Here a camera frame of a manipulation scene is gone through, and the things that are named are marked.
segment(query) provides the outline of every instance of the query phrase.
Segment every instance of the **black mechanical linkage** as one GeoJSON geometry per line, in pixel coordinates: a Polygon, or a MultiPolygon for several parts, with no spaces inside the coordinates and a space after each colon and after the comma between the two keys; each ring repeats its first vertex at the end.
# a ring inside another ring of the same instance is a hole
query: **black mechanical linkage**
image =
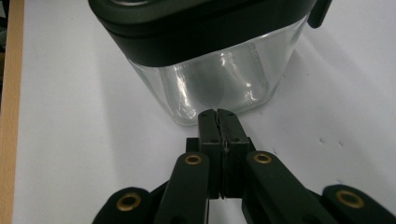
{"type": "Polygon", "coordinates": [[[344,185],[322,196],[306,189],[273,154],[257,151],[237,116],[206,110],[199,138],[188,138],[170,180],[151,193],[113,194],[93,224],[205,224],[209,199],[242,198],[247,224],[396,224],[365,193],[344,185]]]}

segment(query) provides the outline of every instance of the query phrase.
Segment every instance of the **transparent container wall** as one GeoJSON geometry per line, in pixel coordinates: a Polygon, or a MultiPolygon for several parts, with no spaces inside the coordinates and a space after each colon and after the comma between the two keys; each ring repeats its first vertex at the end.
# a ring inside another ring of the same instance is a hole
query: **transparent container wall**
{"type": "Polygon", "coordinates": [[[166,67],[131,62],[161,106],[181,125],[223,108],[234,113],[266,103],[273,95],[306,17],[242,44],[166,67]]]}

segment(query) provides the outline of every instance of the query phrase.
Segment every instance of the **white table surface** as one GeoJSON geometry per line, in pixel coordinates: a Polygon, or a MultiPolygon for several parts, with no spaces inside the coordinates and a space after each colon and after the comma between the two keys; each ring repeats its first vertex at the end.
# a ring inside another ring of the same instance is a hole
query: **white table surface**
{"type": "MultiPolygon", "coordinates": [[[[309,189],[343,183],[396,214],[396,2],[334,0],[273,99],[239,115],[309,189]]],[[[25,1],[14,223],[91,223],[119,189],[166,181],[186,137],[87,1],[25,1]]],[[[246,223],[239,200],[209,223],[246,223]]]]}

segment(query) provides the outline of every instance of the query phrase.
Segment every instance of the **screw hole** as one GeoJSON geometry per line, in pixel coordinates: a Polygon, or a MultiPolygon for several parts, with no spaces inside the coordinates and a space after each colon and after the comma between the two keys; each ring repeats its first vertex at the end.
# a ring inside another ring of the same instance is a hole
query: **screw hole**
{"type": "Polygon", "coordinates": [[[189,165],[196,165],[196,164],[201,163],[202,158],[197,155],[190,155],[190,156],[186,157],[186,159],[184,159],[184,161],[189,165]]]}
{"type": "Polygon", "coordinates": [[[117,201],[117,208],[121,212],[129,212],[138,207],[141,202],[142,199],[137,193],[126,193],[117,201]]]}
{"type": "Polygon", "coordinates": [[[254,160],[256,162],[266,164],[266,163],[270,163],[272,161],[272,158],[270,156],[268,156],[267,154],[259,153],[259,154],[254,155],[254,160]]]}
{"type": "Polygon", "coordinates": [[[340,189],[335,193],[337,200],[351,208],[363,208],[364,200],[354,192],[340,189]]]}

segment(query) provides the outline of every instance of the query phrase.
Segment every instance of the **wooden table edge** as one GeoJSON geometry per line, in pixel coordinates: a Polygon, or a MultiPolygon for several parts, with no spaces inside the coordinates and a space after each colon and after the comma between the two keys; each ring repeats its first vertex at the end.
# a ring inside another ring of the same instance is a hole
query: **wooden table edge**
{"type": "Polygon", "coordinates": [[[24,0],[9,1],[0,114],[0,223],[12,223],[20,112],[24,0]]]}

